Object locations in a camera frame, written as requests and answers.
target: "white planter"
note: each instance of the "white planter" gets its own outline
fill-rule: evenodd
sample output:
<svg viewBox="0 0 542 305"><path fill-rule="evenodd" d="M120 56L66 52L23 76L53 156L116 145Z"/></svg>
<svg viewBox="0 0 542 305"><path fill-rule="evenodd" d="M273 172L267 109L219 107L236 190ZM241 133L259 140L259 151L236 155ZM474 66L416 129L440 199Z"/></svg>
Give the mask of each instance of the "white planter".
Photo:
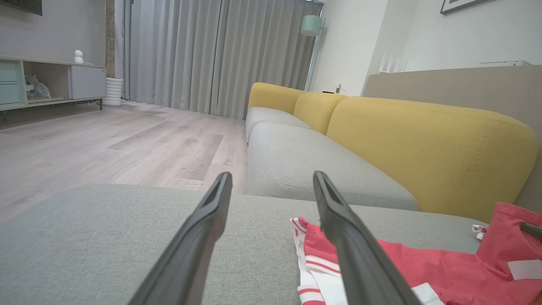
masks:
<svg viewBox="0 0 542 305"><path fill-rule="evenodd" d="M109 78L106 77L105 88L107 97L102 101L104 106L121 106L122 101L120 99L122 95L122 84L124 79L122 78Z"/></svg>

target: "red and white clothing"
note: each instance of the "red and white clothing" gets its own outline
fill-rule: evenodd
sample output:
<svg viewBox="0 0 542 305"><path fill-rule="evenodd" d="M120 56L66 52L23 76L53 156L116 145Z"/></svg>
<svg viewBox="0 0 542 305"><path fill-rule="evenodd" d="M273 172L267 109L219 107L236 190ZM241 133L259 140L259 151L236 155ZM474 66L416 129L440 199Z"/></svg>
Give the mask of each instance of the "red and white clothing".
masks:
<svg viewBox="0 0 542 305"><path fill-rule="evenodd" d="M347 304L333 244L319 226L303 218L293 218L291 223L302 304ZM542 279L514 280L508 262L542 259L542 243L523 233L521 223L542 227L542 215L498 202L474 255L378 242L423 304L527 305L542 292Z"/></svg>

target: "cabinet drawer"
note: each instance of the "cabinet drawer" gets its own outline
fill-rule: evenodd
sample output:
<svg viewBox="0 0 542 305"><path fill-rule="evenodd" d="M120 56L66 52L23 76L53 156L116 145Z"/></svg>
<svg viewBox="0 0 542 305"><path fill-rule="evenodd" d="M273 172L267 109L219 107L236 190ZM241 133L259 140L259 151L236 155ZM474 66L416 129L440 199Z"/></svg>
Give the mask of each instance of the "cabinet drawer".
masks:
<svg viewBox="0 0 542 305"><path fill-rule="evenodd" d="M17 70L13 61L0 61L0 81L17 81Z"/></svg>
<svg viewBox="0 0 542 305"><path fill-rule="evenodd" d="M0 84L0 105L19 103L18 84Z"/></svg>

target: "white wall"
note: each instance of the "white wall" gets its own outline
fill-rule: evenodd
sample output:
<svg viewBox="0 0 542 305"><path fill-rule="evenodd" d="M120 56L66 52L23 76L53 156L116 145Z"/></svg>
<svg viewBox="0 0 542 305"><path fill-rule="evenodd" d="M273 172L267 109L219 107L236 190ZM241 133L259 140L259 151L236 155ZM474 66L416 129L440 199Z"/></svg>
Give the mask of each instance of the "white wall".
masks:
<svg viewBox="0 0 542 305"><path fill-rule="evenodd" d="M376 45L387 0L333 0L322 11L327 30L322 36L311 91L360 95Z"/></svg>
<svg viewBox="0 0 542 305"><path fill-rule="evenodd" d="M406 70L526 60L542 65L542 1L493 0L443 16L442 0L420 0L403 56Z"/></svg>
<svg viewBox="0 0 542 305"><path fill-rule="evenodd" d="M378 74L384 53L402 56L418 3L419 0L388 0L368 75Z"/></svg>
<svg viewBox="0 0 542 305"><path fill-rule="evenodd" d="M0 54L105 64L105 1L42 0L43 16L0 5Z"/></svg>

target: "gray sofa seat cushion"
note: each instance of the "gray sofa seat cushion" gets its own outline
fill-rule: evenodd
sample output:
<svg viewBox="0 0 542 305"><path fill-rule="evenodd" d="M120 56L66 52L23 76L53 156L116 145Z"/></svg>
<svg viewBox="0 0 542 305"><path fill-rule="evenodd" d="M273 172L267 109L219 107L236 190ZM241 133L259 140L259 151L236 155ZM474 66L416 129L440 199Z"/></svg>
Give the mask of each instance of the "gray sofa seat cushion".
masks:
<svg viewBox="0 0 542 305"><path fill-rule="evenodd" d="M307 123L294 117L288 112L265 107L252 107L248 110L247 119L245 121L247 143L250 141L250 133L252 132L252 129L262 122L274 122L311 129Z"/></svg>
<svg viewBox="0 0 542 305"><path fill-rule="evenodd" d="M315 200L315 170L324 171L349 204L418 210L397 181L319 132L276 123L252 130L249 195Z"/></svg>
<svg viewBox="0 0 542 305"><path fill-rule="evenodd" d="M56 195L0 223L0 300L126 304L201 192L95 185ZM352 206L389 242L475 253L476 220ZM300 304L291 217L318 224L315 202L233 195L215 245L203 304Z"/></svg>

